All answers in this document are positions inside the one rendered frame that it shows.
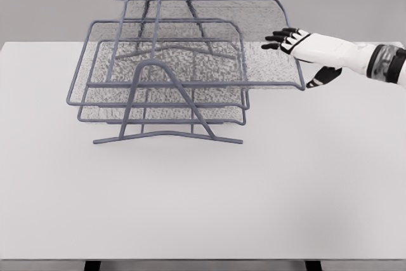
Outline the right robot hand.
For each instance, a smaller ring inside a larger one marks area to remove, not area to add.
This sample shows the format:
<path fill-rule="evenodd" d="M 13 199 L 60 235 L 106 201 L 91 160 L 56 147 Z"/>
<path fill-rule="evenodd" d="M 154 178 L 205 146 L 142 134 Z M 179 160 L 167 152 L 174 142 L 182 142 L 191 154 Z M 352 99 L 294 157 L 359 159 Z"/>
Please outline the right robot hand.
<path fill-rule="evenodd" d="M 306 83 L 308 89 L 329 84 L 343 71 L 339 55 L 345 45 L 342 39 L 286 27 L 272 32 L 265 40 L 261 45 L 263 50 L 280 50 L 298 61 L 322 66 Z"/>

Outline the wide grey mesh file tray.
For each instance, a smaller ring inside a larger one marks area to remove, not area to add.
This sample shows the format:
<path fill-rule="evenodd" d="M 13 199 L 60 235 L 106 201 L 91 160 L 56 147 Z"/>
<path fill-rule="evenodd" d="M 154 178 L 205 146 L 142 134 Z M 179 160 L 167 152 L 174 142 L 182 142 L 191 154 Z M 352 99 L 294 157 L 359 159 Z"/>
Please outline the wide grey mesh file tray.
<path fill-rule="evenodd" d="M 246 51 L 248 80 L 243 88 L 304 87 L 297 61 L 261 48 L 265 36 L 289 24 L 279 0 L 125 0 L 118 20 L 127 18 L 228 20 L 239 28 Z"/>

